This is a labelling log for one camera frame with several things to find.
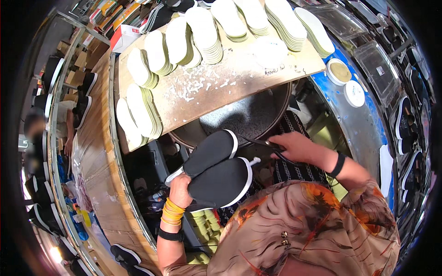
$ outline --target round plastic container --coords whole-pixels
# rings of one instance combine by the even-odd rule
[[[328,78],[329,78],[334,84],[339,85],[339,86],[343,86],[343,85],[346,84],[346,82],[342,82],[342,81],[340,81],[335,75],[333,75],[332,70],[330,69],[330,65],[333,64],[333,63],[340,63],[340,64],[345,65],[346,67],[347,67],[347,65],[346,65],[342,60],[340,60],[339,58],[332,58],[331,60],[328,61],[328,63],[327,63],[327,67],[326,67],[326,69],[325,69]]]
[[[347,102],[352,107],[361,107],[365,103],[365,94],[362,86],[354,81],[350,80],[344,87],[344,95]]]

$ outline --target stack of insoles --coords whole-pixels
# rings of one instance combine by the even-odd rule
[[[307,31],[286,0],[266,0],[265,10],[270,23],[291,51],[302,50]]]
[[[152,92],[133,83],[127,88],[126,98],[127,105],[142,136],[151,139],[160,137],[163,125],[153,103]]]
[[[133,48],[130,51],[127,57],[127,69],[135,83],[141,87],[152,89],[158,84],[158,75],[150,71],[145,50]]]
[[[146,144],[148,138],[141,135],[125,98],[118,100],[116,112],[118,123],[126,134],[127,143],[131,143],[134,147],[141,147]]]
[[[202,7],[193,7],[187,10],[184,17],[192,29],[195,44],[202,59],[207,64],[220,62],[223,50],[210,11]]]
[[[166,45],[172,64],[186,65],[193,59],[192,32],[182,16],[172,20],[166,30]]]
[[[232,0],[216,0],[211,8],[213,17],[221,24],[228,39],[243,42],[247,39],[247,28],[238,16]]]
[[[169,54],[164,34],[159,30],[149,33],[144,40],[144,49],[147,52],[149,68],[160,76],[169,75],[174,66],[169,61]]]
[[[259,0],[233,0],[244,15],[250,31],[256,36],[269,34],[267,15]]]
[[[210,245],[209,250],[214,253],[222,231],[218,219],[211,210],[192,212],[191,215],[190,223],[194,226],[194,231],[199,240],[206,245]]]
[[[304,25],[307,37],[315,47],[321,58],[330,56],[335,51],[332,41],[328,38],[327,32],[321,21],[311,12],[303,8],[295,8],[295,14]]]

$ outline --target cardboard box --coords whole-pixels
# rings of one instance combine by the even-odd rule
[[[129,45],[141,36],[138,28],[130,25],[120,25],[110,39],[112,52],[122,53]]]

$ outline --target white insole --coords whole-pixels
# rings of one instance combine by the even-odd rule
[[[163,33],[155,30],[149,33],[144,40],[144,49],[147,52],[149,68],[152,72],[163,69],[166,65],[166,54],[164,52]]]
[[[184,18],[192,29],[195,43],[199,49],[207,49],[216,44],[218,32],[210,11],[202,7],[190,8]]]
[[[305,39],[307,31],[286,0],[265,0],[267,8],[281,21],[287,33],[295,39]]]
[[[141,144],[141,133],[133,121],[126,99],[120,98],[118,100],[116,112],[118,123],[123,128],[130,142],[133,144]]]
[[[319,46],[324,51],[328,53],[333,53],[335,51],[335,47],[328,37],[327,32],[325,31],[321,21],[313,13],[303,8],[295,8],[295,13],[299,17],[299,19],[308,26],[307,29],[311,31]]]
[[[240,7],[247,24],[253,29],[265,29],[269,26],[267,15],[259,0],[233,0]]]
[[[133,80],[138,85],[144,85],[148,79],[151,72],[149,72],[141,58],[141,50],[138,48],[133,48],[127,57],[127,69],[132,75]]]
[[[210,7],[213,17],[218,20],[229,36],[241,36],[247,29],[238,16],[238,10],[232,0],[216,0]]]
[[[149,137],[154,126],[150,114],[144,104],[143,94],[140,87],[134,83],[129,85],[126,98],[127,105],[140,133],[145,137]]]
[[[166,45],[169,52],[169,61],[177,64],[187,55],[186,37],[187,22],[184,17],[178,17],[172,20],[166,30]]]

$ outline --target person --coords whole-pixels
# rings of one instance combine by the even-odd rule
[[[57,132],[59,139],[67,138],[65,142],[65,155],[72,153],[72,141],[75,129],[80,129],[92,104],[92,97],[89,96],[97,80],[96,73],[87,73],[83,84],[78,87],[78,101],[62,101],[58,103],[57,109]],[[44,111],[38,107],[32,107],[26,115],[23,132],[32,143],[39,141],[46,128]]]
[[[291,111],[279,128],[280,135],[269,141],[284,147],[282,154],[301,165],[271,155],[276,159],[276,184],[242,199],[208,265],[186,264],[184,244],[160,235],[157,252],[164,275],[392,274],[399,232],[374,178],[351,158],[313,143]],[[324,172],[348,191],[341,201]],[[174,216],[192,202],[190,181],[185,173],[173,179],[160,233],[180,232]]]

